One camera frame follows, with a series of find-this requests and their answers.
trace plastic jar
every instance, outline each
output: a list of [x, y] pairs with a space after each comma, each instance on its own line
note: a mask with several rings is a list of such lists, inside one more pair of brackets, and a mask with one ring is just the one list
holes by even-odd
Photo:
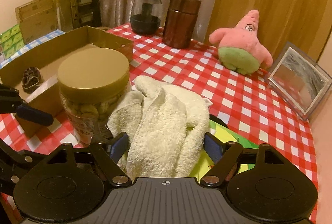
[[131, 89], [129, 62], [122, 53], [106, 48], [79, 51], [59, 66], [60, 97], [74, 134], [83, 144], [107, 141], [108, 117], [119, 98]]

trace crosshair mark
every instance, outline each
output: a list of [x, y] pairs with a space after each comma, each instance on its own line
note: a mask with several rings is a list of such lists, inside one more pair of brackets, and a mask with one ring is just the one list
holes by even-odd
[[167, 185], [171, 184], [171, 182], [167, 181], [167, 180], [164, 180], [164, 181], [161, 182], [161, 184], [163, 184], [164, 186], [167, 186]]

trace brown jar lid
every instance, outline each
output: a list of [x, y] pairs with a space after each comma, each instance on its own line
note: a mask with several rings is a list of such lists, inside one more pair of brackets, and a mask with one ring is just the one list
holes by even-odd
[[200, 10], [200, 0], [171, 0], [169, 9], [196, 15]]
[[91, 48], [65, 59], [58, 68], [57, 78], [59, 89], [68, 100], [96, 104], [125, 89], [129, 63], [116, 50]]

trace thermos lid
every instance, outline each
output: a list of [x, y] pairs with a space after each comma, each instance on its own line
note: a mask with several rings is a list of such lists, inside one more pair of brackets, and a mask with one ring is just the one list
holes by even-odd
[[200, 10], [200, 0], [171, 0], [169, 9], [196, 15]]

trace dark liquid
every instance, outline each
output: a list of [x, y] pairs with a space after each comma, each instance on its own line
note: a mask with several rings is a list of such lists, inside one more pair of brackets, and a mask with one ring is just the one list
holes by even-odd
[[142, 14], [130, 17], [130, 25], [136, 34], [154, 34], [160, 25], [160, 19], [156, 16]]

